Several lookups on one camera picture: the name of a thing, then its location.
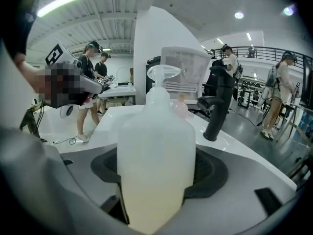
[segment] white shirt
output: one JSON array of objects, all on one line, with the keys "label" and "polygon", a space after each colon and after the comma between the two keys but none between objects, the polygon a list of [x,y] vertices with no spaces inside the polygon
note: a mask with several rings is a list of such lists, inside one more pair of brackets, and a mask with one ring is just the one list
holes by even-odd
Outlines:
[{"label": "white shirt", "polygon": [[234,73],[236,72],[237,67],[238,67],[237,57],[236,57],[234,54],[231,54],[231,55],[229,56],[228,64],[231,65],[231,66],[233,67],[233,69],[228,70],[227,73],[228,73],[231,77],[233,77],[233,75],[234,75]]},{"label": "white shirt", "polygon": [[276,77],[279,79],[281,100],[285,104],[288,102],[289,94],[295,90],[295,86],[289,80],[289,68],[285,61],[279,65]]}]

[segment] white ceiling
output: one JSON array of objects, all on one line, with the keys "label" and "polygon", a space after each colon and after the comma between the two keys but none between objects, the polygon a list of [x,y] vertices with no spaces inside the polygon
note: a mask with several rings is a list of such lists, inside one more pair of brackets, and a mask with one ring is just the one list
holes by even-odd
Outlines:
[{"label": "white ceiling", "polygon": [[[53,0],[40,0],[39,8]],[[55,37],[72,51],[97,40],[114,51],[132,51],[138,0],[77,0],[37,18],[28,48],[46,50]]]},{"label": "white ceiling", "polygon": [[[40,0],[39,8],[51,1]],[[296,16],[281,15],[289,4],[288,0],[77,0],[37,18],[27,48],[40,57],[50,51],[47,43],[58,38],[73,52],[96,40],[113,51],[132,53],[137,10],[151,5],[173,14],[200,42],[269,28],[297,30]],[[238,10],[245,15],[242,20],[234,17]]]},{"label": "white ceiling", "polygon": [[[300,19],[282,15],[289,0],[155,0],[181,20],[200,42],[238,32],[265,29],[302,30]],[[239,20],[237,11],[244,13]]]}]

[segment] backpack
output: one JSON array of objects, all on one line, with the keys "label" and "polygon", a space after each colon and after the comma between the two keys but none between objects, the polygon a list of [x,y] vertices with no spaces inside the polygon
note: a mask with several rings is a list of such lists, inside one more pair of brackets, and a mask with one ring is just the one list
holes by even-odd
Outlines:
[{"label": "backpack", "polygon": [[83,56],[85,56],[87,58],[87,65],[88,65],[88,62],[89,62],[89,58],[86,54],[83,54]]},{"label": "backpack", "polygon": [[236,72],[235,72],[234,75],[233,75],[233,78],[238,82],[239,79],[241,78],[241,74],[243,73],[244,68],[243,68],[243,66],[238,62],[238,59],[237,59],[237,63],[238,63],[238,67],[237,67]]},{"label": "backpack", "polygon": [[265,86],[274,88],[277,83],[277,68],[273,66],[268,73],[268,79],[266,80]]}]

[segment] white shorts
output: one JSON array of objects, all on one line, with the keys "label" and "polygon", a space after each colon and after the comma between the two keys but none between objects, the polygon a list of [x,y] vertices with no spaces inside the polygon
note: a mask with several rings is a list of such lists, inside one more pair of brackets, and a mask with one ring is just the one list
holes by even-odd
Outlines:
[{"label": "white shorts", "polygon": [[90,109],[93,107],[93,104],[97,102],[97,99],[90,99],[89,103],[87,104],[83,104],[83,105],[79,105],[78,109]]}]

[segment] plastic bottle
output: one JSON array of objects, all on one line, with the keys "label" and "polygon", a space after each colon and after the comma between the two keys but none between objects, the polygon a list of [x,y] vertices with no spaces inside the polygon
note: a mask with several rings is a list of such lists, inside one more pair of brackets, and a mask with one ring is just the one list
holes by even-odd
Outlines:
[{"label": "plastic bottle", "polygon": [[184,103],[184,98],[184,94],[179,94],[178,101],[172,105],[173,112],[182,119],[186,119],[188,115],[188,106]]},{"label": "plastic bottle", "polygon": [[173,113],[164,78],[180,69],[157,65],[148,70],[156,86],[147,93],[141,113],[119,130],[117,172],[130,227],[153,234],[181,207],[185,188],[193,184],[195,130]]},{"label": "plastic bottle", "polygon": [[133,84],[132,84],[131,82],[128,82],[128,89],[129,89],[130,91],[133,90]]}]

